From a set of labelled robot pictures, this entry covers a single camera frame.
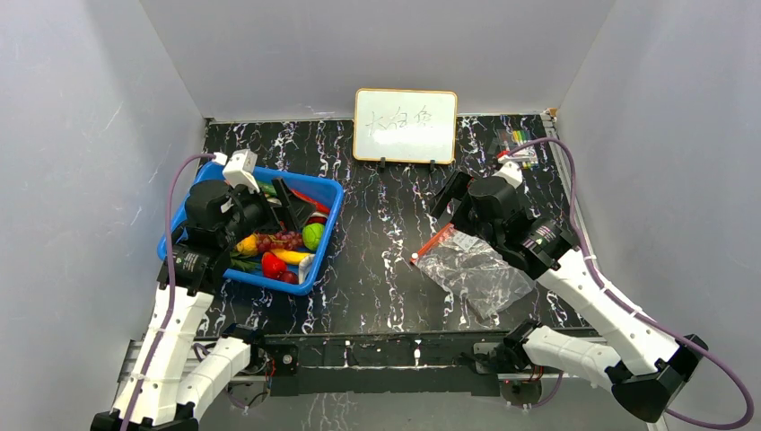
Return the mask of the purple toy grapes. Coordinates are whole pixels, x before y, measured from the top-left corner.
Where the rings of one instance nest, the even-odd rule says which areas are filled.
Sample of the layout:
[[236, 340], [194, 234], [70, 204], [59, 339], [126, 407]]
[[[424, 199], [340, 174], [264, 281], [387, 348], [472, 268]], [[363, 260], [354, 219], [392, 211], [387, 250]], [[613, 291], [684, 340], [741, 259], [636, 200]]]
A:
[[280, 233], [254, 233], [258, 254], [271, 250], [298, 251], [304, 249], [302, 235], [294, 231]]

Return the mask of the clear orange zip bag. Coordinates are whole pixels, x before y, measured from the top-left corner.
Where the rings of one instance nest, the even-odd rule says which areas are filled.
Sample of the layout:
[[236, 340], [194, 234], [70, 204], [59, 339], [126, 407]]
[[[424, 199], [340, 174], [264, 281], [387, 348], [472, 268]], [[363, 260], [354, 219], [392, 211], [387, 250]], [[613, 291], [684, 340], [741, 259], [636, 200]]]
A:
[[536, 287], [486, 241], [452, 224], [414, 253], [411, 263], [443, 290], [464, 300], [480, 319], [506, 310]]

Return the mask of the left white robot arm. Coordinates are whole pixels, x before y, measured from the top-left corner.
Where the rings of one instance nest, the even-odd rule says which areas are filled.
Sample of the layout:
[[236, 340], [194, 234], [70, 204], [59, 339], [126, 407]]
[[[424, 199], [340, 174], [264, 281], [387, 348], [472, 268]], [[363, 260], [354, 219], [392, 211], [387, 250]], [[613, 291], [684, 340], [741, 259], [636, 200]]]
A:
[[165, 237], [153, 317], [122, 392], [93, 430], [197, 430], [214, 398], [238, 372], [267, 365], [257, 332], [234, 324], [195, 370], [184, 374], [197, 328], [223, 284], [235, 246], [249, 235], [303, 227], [315, 206], [272, 181], [276, 201], [245, 184], [195, 183], [185, 200], [185, 221]]

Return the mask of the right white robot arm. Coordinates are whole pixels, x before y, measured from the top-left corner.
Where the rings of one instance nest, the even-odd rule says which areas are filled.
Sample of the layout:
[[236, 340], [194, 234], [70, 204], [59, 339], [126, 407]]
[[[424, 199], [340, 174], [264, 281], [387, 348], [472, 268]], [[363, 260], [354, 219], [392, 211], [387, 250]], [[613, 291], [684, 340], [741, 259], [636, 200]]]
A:
[[453, 173], [435, 195], [432, 216], [458, 204], [451, 222], [487, 243], [509, 266], [564, 298], [603, 337], [590, 343], [526, 320], [484, 356], [503, 370], [527, 372], [534, 365], [580, 376], [609, 391], [644, 422], [656, 422], [690, 380], [705, 343], [687, 336], [689, 347], [616, 304], [587, 269], [574, 234], [551, 217], [535, 217], [521, 200], [521, 180], [475, 179]]

